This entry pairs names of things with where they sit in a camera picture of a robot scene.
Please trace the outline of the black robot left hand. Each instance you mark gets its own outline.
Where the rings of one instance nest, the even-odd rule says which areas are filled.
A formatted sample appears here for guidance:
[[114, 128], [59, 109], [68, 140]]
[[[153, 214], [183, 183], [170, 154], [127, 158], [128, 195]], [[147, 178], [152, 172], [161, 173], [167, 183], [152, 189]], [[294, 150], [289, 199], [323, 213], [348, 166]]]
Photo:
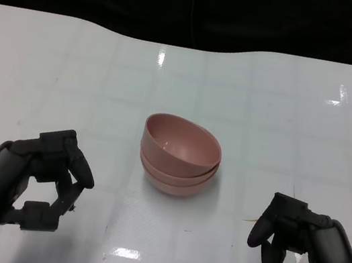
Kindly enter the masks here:
[[[13, 204], [27, 189], [30, 177], [41, 183], [53, 182], [57, 199], [53, 203], [26, 201], [22, 209], [15, 209]], [[94, 184], [74, 130], [4, 142], [0, 145], [0, 225], [56, 231], [60, 217], [74, 208], [83, 189], [92, 189]]]

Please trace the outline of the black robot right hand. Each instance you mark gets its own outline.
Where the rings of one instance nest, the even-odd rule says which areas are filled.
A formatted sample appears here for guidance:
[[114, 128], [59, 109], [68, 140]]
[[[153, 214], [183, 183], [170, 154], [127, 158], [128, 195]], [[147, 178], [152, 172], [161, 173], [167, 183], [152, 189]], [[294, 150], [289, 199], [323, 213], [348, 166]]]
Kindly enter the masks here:
[[261, 263], [283, 263], [288, 251], [307, 254], [309, 263], [352, 263], [352, 247], [339, 221], [281, 193], [275, 193], [247, 243], [261, 247]]

